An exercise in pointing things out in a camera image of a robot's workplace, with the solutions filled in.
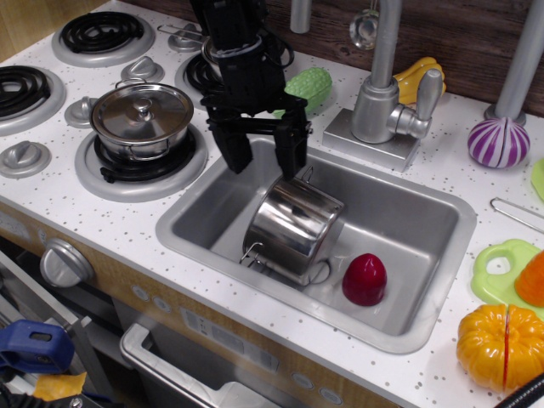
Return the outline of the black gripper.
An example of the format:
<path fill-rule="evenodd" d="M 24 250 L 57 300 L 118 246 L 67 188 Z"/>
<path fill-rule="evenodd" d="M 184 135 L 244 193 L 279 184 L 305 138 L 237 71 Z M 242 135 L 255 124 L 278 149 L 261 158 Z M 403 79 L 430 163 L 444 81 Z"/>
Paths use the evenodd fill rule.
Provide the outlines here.
<path fill-rule="evenodd" d="M 305 99 L 285 91 L 284 46 L 212 47 L 223 86 L 203 100 L 209 127 L 228 168 L 241 173 L 252 161 L 247 134 L 273 134 L 284 180 L 306 165 L 309 121 Z"/>

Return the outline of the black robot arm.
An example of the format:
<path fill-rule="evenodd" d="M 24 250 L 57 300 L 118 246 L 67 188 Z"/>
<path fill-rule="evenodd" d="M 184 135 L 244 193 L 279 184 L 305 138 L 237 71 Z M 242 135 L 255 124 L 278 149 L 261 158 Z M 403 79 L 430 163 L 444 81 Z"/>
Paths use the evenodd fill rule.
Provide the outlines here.
<path fill-rule="evenodd" d="M 270 134 L 286 180 L 305 166 L 310 122 L 306 99 L 286 92 L 282 50 L 265 26 L 264 1 L 194 1 L 192 8 L 215 48 L 223 80 L 207 93 L 208 126 L 227 166 L 241 173 L 252 161 L 251 134 Z"/>

